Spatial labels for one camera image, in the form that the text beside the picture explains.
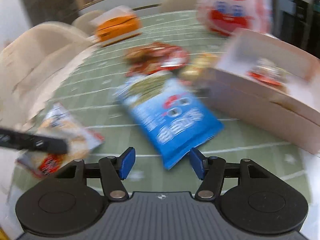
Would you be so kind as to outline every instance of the beige chair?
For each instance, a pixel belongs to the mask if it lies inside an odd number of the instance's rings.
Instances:
[[[96,27],[92,25],[90,21],[97,18],[101,14],[103,14],[103,11],[100,10],[87,12],[86,14],[81,15],[80,17],[75,19],[72,25],[74,27],[77,27],[79,30],[83,31],[87,35],[92,36],[94,35]]]
[[[198,0],[162,0],[160,12],[195,10]]]
[[[0,126],[27,122],[29,110],[49,78],[91,45],[88,36],[77,28],[46,22],[7,46],[0,54]]]

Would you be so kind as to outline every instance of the white box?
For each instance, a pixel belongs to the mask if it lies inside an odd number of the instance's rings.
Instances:
[[[212,107],[320,152],[320,61],[281,40],[246,29],[230,39],[215,68],[205,73]],[[247,75],[258,58],[288,71],[286,93]]]
[[[96,17],[95,19],[91,20],[90,23],[92,25],[98,27],[99,25],[103,24],[104,22],[111,20],[116,17],[120,16],[127,16],[128,14],[133,14],[133,10],[127,6],[120,5],[115,7],[107,12],[104,12],[100,16]]]

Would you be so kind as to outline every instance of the blue snack bag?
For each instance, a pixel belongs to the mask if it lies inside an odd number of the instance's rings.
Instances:
[[[223,124],[169,71],[133,76],[116,92],[171,169]]]

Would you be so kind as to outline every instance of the table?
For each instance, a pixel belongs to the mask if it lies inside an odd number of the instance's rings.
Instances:
[[[171,170],[163,168],[161,157],[144,136],[139,126],[115,101],[116,87],[125,81],[128,66],[123,54],[127,48],[168,42],[187,49],[191,58],[201,52],[223,53],[225,37],[208,33],[196,20],[195,11],[158,14],[141,19],[143,34],[96,50],[57,89],[46,109],[36,118],[36,127],[54,101],[59,101],[85,127],[94,129],[105,137],[105,143],[95,149],[85,160],[97,162],[100,158],[119,156],[127,147],[136,149],[136,162],[124,185],[133,191],[191,191],[195,193],[201,181],[184,157]],[[198,95],[201,100],[207,98]],[[307,177],[299,149],[272,134],[213,111],[225,125],[215,138],[199,147],[206,156],[219,156],[227,162],[238,163],[250,158],[285,180],[311,202]],[[14,185],[27,190],[37,179],[17,167]],[[223,192],[237,184],[237,179],[226,179]],[[102,194],[100,180],[88,179],[88,185]]]

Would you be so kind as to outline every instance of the logo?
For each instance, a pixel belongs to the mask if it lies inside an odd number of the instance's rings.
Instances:
[[[60,168],[61,163],[62,157],[59,155],[50,154],[43,160],[39,166],[39,170],[41,170],[44,175],[49,175],[56,172]]]
[[[161,200],[164,200],[166,197],[167,197],[167,196],[166,196],[166,195],[163,195],[163,194],[157,196],[157,198],[158,198],[158,199],[161,199]]]
[[[190,109],[188,112],[185,112],[182,117],[172,121],[170,127],[167,125],[162,127],[157,135],[157,141],[161,144],[167,143],[172,140],[174,136],[192,126],[196,121],[201,121],[203,116],[198,108]]]

